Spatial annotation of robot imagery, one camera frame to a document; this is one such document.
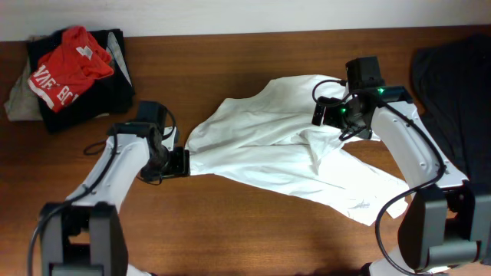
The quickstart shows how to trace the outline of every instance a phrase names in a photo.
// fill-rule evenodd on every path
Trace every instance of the wooden table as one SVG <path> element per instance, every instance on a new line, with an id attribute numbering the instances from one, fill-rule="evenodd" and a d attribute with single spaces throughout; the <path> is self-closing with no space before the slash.
<path id="1" fill-rule="evenodd" d="M 271 79 L 302 74 L 345 77 L 344 64 L 377 55 L 388 84 L 410 88 L 418 48 L 437 46 L 489 26 L 312 31 L 128 38 L 127 64 L 136 100 L 157 100 L 176 115 L 183 145 L 191 130 L 227 97 L 257 94 Z M 25 65 L 22 42 L 0 43 L 0 101 Z M 91 120 L 59 134 L 41 122 L 9 123 L 0 113 L 0 275 L 25 274 L 28 241 L 47 201 L 61 201 L 97 157 L 82 149 L 104 138 L 130 112 Z M 402 177 L 383 143 L 345 149 Z M 328 206 L 243 185 L 220 176 L 135 181 L 121 209 L 130 262 L 161 275 L 295 275 L 355 269 L 381 257 L 373 227 Z M 383 237 L 396 245 L 399 219 L 386 216 Z M 39 269 L 36 251 L 35 269 Z M 452 275 L 491 274 L 477 264 Z"/>

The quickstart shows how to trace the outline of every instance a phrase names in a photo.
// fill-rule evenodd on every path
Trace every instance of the wire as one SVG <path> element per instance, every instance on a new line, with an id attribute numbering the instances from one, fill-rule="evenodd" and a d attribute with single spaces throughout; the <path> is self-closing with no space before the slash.
<path id="1" fill-rule="evenodd" d="M 402 199 L 402 198 L 404 198 L 406 196 L 409 196 L 410 194 L 412 194 L 413 192 L 418 191 L 419 189 L 424 189 L 424 188 L 426 188 L 428 186 L 431 186 L 431 185 L 435 184 L 436 182 L 438 182 L 443 177 L 443 175 L 444 175 L 445 170 L 447 169 L 447 167 L 445 166 L 445 163 L 443 162 L 442 156 L 438 152 L 438 149 L 435 147 L 435 145 L 431 142 L 430 138 L 428 138 L 428 136 L 424 133 L 424 131 L 422 131 L 421 128 L 419 128 L 418 125 L 416 125 L 411 119 L 409 119 L 406 116 L 404 116 L 401 112 L 397 111 L 391 105 L 389 105 L 388 103 L 382 101 L 379 98 L 379 96 L 377 96 L 377 95 L 374 95 L 374 94 L 372 94 L 370 92 L 367 92 L 367 91 L 354 91 L 354 92 L 348 93 L 343 99 L 339 100 L 336 103 L 333 103 L 333 104 L 320 103 L 315 98 L 315 90 L 321 84 L 324 84 L 324 83 L 327 83 L 327 82 L 337 82 L 337 81 L 336 80 L 323 80 L 323 81 L 319 82 L 317 85 L 315 85 L 314 89 L 312 90 L 312 97 L 314 98 L 315 103 L 317 103 L 317 104 L 319 104 L 319 105 L 321 105 L 323 107 L 336 107 L 336 106 L 342 104 L 350 96 L 353 96 L 353 95 L 356 95 L 356 94 L 367 94 L 367 95 L 369 95 L 371 97 L 375 97 L 377 99 L 377 103 L 379 105 L 381 105 L 382 107 L 386 107 L 392 113 L 396 114 L 399 118 L 401 118 L 403 121 L 405 121 L 410 127 L 413 127 L 416 130 L 416 132 L 418 132 L 418 134 L 421 136 L 421 138 L 423 138 L 423 140 L 425 141 L 425 143 L 429 146 L 429 148 L 431 149 L 431 151 L 433 152 L 433 154 L 437 158 L 438 163 L 440 164 L 439 169 L 437 171 L 437 176 L 435 176 L 430 181 L 427 181 L 427 182 L 425 182 L 425 183 L 423 183 L 421 185 L 418 185 L 416 187 L 413 187 L 412 189 L 408 189 L 406 192 L 403 192 L 400 195 L 397 195 L 393 199 L 389 200 L 382 207 L 382 209 L 379 211 L 379 213 L 377 215 L 377 219 L 375 220 L 375 237 L 377 239 L 378 247 L 380 248 L 380 250 L 382 252 L 382 255 L 384 255 L 385 259 L 387 260 L 387 262 L 390 265 L 392 265 L 396 270 L 398 270 L 400 273 L 405 274 L 405 275 L 416 275 L 416 276 L 433 275 L 433 273 L 414 273 L 414 272 L 408 271 L 408 270 L 402 268 L 400 265 L 396 264 L 396 262 L 394 260 L 392 260 L 392 258 L 387 253 L 387 250 L 385 250 L 384 244 L 382 242 L 382 238 L 381 238 L 381 220 L 382 220 L 382 217 L 384 216 L 384 213 L 387 211 L 387 209 L 389 209 L 389 207 L 391 205 L 393 205 L 395 202 L 397 202 L 399 199 Z"/>
<path id="2" fill-rule="evenodd" d="M 162 181 L 160 181 L 159 183 L 151 183 L 151 182 L 148 182 L 148 181 L 146 181 L 145 179 L 143 179 L 143 178 L 141 178 L 141 177 L 139 177 L 139 176 L 137 176 L 136 178 L 137 178 L 138 180 L 140 180 L 141 182 L 144 182 L 144 183 L 146 183 L 146 184 L 148 184 L 148 185 L 158 186 L 158 185 L 162 184 Z"/>
<path id="3" fill-rule="evenodd" d="M 97 154 L 101 153 L 105 148 L 105 146 L 104 146 L 105 143 L 106 143 L 106 140 L 101 140 L 97 143 L 93 143 L 91 145 L 86 146 L 84 149 L 84 155 L 93 156 L 93 155 L 97 155 Z M 95 151 L 89 151 L 90 149 L 92 149 L 95 146 L 101 146 L 101 147 L 96 149 Z"/>
<path id="4" fill-rule="evenodd" d="M 99 185 L 99 183 L 102 181 L 102 179 L 105 177 L 107 171 L 109 170 L 111 164 L 114 161 L 114 158 L 116 158 L 117 155 L 117 131 L 116 128 L 113 126 L 113 138 L 114 138 L 114 145 L 113 149 L 111 150 L 109 160 L 106 163 L 106 166 L 102 169 L 101 174 L 95 179 L 94 183 L 90 185 L 88 188 L 85 189 L 84 192 L 82 192 L 80 195 L 75 196 L 73 199 L 69 199 L 67 201 L 64 201 L 61 203 L 59 206 L 51 210 L 47 215 L 43 216 L 41 220 L 38 222 L 38 226 L 32 233 L 32 238 L 31 241 L 29 242 L 29 249 L 28 249 L 28 263 L 27 263 L 27 275 L 32 276 L 32 259 L 34 255 L 34 247 L 36 245 L 36 239 L 38 238 L 41 230 L 46 226 L 46 224 L 49 222 L 49 220 L 54 216 L 57 215 L 59 212 L 63 211 L 63 209 L 67 208 L 70 206 L 73 202 L 76 202 L 77 200 L 80 200 L 90 194 L 94 189 Z"/>
<path id="5" fill-rule="evenodd" d="M 172 114 L 172 112 L 170 112 L 170 110 L 167 110 L 167 113 L 170 115 L 170 119 L 172 119 L 172 130 L 168 134 L 162 136 L 162 140 L 166 140 L 167 138 L 169 138 L 170 136 L 172 136 L 172 133 L 174 132 L 174 130 L 177 127 L 177 125 L 176 125 L 176 118 L 174 117 L 174 115 Z"/>
<path id="6" fill-rule="evenodd" d="M 348 99 L 350 96 L 351 96 L 351 93 L 349 93 L 348 95 L 346 95 L 346 97 L 344 97 L 342 100 L 339 100 L 337 103 L 333 103 L 333 104 L 326 104 L 326 103 L 321 103 L 316 97 L 315 97 L 315 91 L 317 90 L 317 87 L 321 86 L 322 84 L 326 84 L 326 83 L 331 83 L 331 82 L 334 82 L 336 84 L 339 84 L 341 86 L 346 86 L 346 83 L 347 81 L 346 80 L 323 80 L 321 82 L 319 82 L 318 84 L 316 84 L 314 86 L 314 89 L 312 89 L 312 99 L 314 99 L 314 102 L 318 105 L 320 105 L 321 107 L 336 107 L 340 104 L 342 104 L 346 99 Z"/>
<path id="7" fill-rule="evenodd" d="M 346 134 L 348 134 L 349 130 L 346 129 L 340 136 L 339 136 L 339 140 L 341 141 L 346 141 L 350 138 L 352 138 L 353 136 L 361 133 L 363 130 L 366 130 L 367 127 L 363 126 L 363 127 L 360 127 L 358 128 L 357 130 L 355 130 L 353 133 L 350 133 L 349 135 L 346 136 Z"/>

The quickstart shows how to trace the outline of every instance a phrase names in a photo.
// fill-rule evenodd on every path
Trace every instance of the white shirt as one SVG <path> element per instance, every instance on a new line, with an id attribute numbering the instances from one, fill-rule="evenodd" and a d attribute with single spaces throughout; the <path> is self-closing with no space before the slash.
<path id="1" fill-rule="evenodd" d="M 310 199 L 371 225 L 381 207 L 408 187 L 345 152 L 339 129 L 311 124 L 311 91 L 326 79 L 334 78 L 283 77 L 271 80 L 254 97 L 225 99 L 189 136 L 191 175 L 213 173 Z M 341 99 L 344 87 L 323 84 L 316 93 Z M 388 212 L 397 217 L 406 207 L 401 199 Z"/>

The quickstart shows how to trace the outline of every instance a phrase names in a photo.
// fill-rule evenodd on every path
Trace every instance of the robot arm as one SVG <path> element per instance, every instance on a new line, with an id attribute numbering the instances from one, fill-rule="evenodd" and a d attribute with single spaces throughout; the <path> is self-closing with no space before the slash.
<path id="1" fill-rule="evenodd" d="M 135 120 L 109 130 L 102 156 L 67 201 L 44 206 L 41 220 L 49 220 L 40 231 L 43 275 L 149 275 L 128 264 L 117 214 L 138 172 L 148 182 L 189 175 L 189 152 L 174 148 L 177 129 L 175 122 L 164 128 L 166 113 L 159 103 L 141 102 Z M 50 215 L 66 202 L 71 204 Z M 88 232 L 90 243 L 72 244 L 69 237 L 81 232 Z"/>
<path id="2" fill-rule="evenodd" d="M 491 226 L 488 185 L 471 184 L 444 156 L 421 123 L 406 89 L 385 86 L 376 57 L 358 58 L 346 67 L 349 93 L 343 100 L 351 99 L 344 102 L 319 97 L 312 123 L 340 128 L 342 140 L 354 135 L 367 139 L 375 132 L 390 150 L 410 189 L 415 191 L 399 228 L 399 246 L 387 254 L 378 239 L 386 258 L 365 265 L 364 273 L 431 274 L 482 260 Z M 427 182 L 431 185 L 421 186 Z M 447 218 L 448 209 L 457 215 Z M 377 235 L 383 212 L 384 209 L 377 219 Z"/>

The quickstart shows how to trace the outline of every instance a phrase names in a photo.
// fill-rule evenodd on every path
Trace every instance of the black cloth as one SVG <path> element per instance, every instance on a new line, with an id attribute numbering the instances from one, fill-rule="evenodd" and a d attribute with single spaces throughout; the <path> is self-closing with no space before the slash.
<path id="1" fill-rule="evenodd" d="M 42 56 L 61 44 L 63 31 L 56 31 L 47 38 L 27 44 L 31 72 L 38 69 L 38 61 Z M 109 32 L 114 33 L 124 57 L 124 38 L 121 30 L 91 31 L 91 34 L 97 43 L 105 49 Z M 132 97 L 134 94 L 133 87 L 128 83 L 117 63 L 114 62 L 114 74 L 112 76 L 96 80 L 91 88 L 80 95 L 75 102 L 58 113 L 53 112 L 41 98 L 38 99 L 38 102 L 46 128 L 50 133 L 55 133 L 102 113 L 125 113 L 133 104 Z"/>
<path id="2" fill-rule="evenodd" d="M 491 37 L 422 49 L 412 75 L 431 136 L 471 183 L 491 185 Z M 491 243 L 488 248 L 483 263 L 491 265 Z"/>

